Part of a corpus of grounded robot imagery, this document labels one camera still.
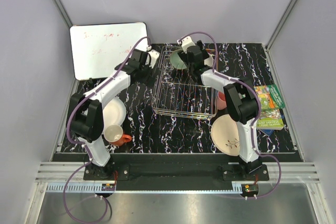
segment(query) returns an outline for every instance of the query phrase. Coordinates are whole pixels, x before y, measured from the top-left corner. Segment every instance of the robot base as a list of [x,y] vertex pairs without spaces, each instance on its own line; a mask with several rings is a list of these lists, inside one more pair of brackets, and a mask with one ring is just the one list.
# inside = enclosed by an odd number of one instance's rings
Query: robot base
[[261,161],[261,157],[258,157],[258,159],[248,163],[244,162],[244,160],[239,157],[239,164],[243,174],[253,175],[258,172],[263,165],[263,162]]
[[266,165],[261,165],[260,169],[254,173],[246,173],[241,165],[222,165],[224,181],[256,181],[258,175],[259,181],[269,181],[269,175]]
[[90,164],[85,167],[84,180],[114,180],[114,174],[117,172],[117,180],[128,180],[130,165],[115,164],[112,157],[106,166],[97,166]]

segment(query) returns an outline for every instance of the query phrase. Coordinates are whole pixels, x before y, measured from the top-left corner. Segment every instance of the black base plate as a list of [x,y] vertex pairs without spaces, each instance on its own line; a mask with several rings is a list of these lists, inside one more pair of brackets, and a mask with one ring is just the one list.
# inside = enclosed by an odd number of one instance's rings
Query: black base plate
[[85,168],[84,172],[84,180],[114,180],[114,172],[117,172],[118,179],[117,180],[128,180],[130,173],[130,165],[129,164],[114,164],[111,163],[111,168],[109,169],[109,173],[103,173],[100,167],[95,165],[88,165]]
[[256,181],[256,175],[259,181],[269,181],[266,165],[262,165],[254,174],[243,174],[240,165],[222,165],[221,169],[224,181]]

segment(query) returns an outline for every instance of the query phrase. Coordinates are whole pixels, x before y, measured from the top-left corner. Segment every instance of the black marble tabletop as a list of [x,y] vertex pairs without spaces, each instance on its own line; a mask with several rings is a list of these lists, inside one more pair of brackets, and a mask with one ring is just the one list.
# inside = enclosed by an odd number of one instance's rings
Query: black marble tabletop
[[[154,44],[153,49],[161,53],[166,44]],[[213,44],[206,48],[214,49]],[[247,76],[254,86],[273,84],[269,64],[261,44],[218,44],[218,71],[232,77]],[[78,92],[84,93],[103,79],[80,81]],[[127,115],[122,124],[125,134],[133,141],[121,147],[106,142],[110,153],[218,153],[211,140],[213,120],[197,120],[156,114],[151,107],[152,88],[134,84],[123,90],[118,97],[125,104]],[[293,143],[285,127],[266,136],[258,131],[258,145],[262,153],[292,153]],[[66,136],[62,153],[84,153],[80,145],[71,144]]]

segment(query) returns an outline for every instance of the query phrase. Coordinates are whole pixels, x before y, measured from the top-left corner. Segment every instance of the book cover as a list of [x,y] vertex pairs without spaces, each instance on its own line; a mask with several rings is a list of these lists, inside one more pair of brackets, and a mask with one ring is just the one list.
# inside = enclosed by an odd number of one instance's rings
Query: book cover
[[280,110],[262,111],[257,121],[259,130],[282,130],[284,127]]
[[283,109],[285,107],[285,103],[276,85],[257,86],[254,89],[259,97],[262,111]]
[[263,132],[267,136],[271,136],[272,133],[274,132],[274,130],[266,130],[266,129],[263,129],[263,130],[260,130],[260,131]]

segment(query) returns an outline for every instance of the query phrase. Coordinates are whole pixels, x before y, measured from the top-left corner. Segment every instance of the white plate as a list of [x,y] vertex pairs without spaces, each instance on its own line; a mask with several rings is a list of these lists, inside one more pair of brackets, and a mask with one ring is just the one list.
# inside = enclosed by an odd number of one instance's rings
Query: white plate
[[118,97],[115,97],[110,101],[103,110],[104,118],[104,130],[110,125],[122,125],[126,117],[126,108],[122,101]]
[[213,123],[211,138],[221,152],[230,156],[239,155],[238,128],[229,115],[222,115]]

